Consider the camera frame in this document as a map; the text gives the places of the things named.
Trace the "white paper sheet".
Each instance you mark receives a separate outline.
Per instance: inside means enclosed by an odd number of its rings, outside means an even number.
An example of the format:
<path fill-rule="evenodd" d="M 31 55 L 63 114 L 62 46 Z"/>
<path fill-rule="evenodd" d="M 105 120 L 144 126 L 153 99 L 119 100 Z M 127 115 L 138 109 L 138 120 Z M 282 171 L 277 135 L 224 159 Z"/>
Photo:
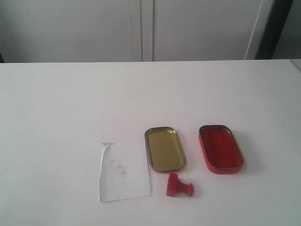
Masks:
<path fill-rule="evenodd" d="M 141 142 L 103 142 L 99 175 L 99 202 L 151 196 L 147 156 Z"/>

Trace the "red stamp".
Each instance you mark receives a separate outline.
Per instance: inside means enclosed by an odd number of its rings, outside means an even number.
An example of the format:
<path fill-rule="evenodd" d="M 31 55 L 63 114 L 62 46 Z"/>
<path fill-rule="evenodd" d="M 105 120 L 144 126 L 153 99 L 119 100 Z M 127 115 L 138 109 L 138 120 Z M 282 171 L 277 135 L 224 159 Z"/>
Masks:
<path fill-rule="evenodd" d="M 170 173 L 168 177 L 166 195 L 170 197 L 175 197 L 177 193 L 186 193 L 189 197 L 193 195 L 194 187 L 193 184 L 185 184 L 181 182 L 178 175 L 175 173 Z"/>

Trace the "red ink pad tin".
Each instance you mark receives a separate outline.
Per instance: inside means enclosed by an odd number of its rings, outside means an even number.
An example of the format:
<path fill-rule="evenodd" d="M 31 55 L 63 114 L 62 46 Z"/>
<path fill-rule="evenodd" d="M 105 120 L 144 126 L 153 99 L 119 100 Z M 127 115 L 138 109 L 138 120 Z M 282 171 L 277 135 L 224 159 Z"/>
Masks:
<path fill-rule="evenodd" d="M 244 159 L 232 131 L 225 125 L 199 128 L 199 142 L 207 168 L 215 174 L 233 174 L 241 170 Z"/>

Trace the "gold tin lid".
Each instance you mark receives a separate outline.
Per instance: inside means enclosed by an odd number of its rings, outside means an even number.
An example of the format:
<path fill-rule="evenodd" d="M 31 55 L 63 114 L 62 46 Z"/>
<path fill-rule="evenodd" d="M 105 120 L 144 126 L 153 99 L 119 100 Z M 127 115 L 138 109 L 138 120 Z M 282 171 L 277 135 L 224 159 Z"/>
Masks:
<path fill-rule="evenodd" d="M 186 164 L 185 152 L 175 129 L 156 127 L 145 134 L 145 148 L 150 167 L 160 173 L 181 170 Z"/>

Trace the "white cabinet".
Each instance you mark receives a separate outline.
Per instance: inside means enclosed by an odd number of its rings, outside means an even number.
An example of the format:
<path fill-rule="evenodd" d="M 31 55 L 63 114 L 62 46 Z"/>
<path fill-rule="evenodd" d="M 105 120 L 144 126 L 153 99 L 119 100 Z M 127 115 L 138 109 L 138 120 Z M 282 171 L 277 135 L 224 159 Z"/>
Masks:
<path fill-rule="evenodd" d="M 6 63 L 254 59 L 270 0 L 3 0 Z"/>

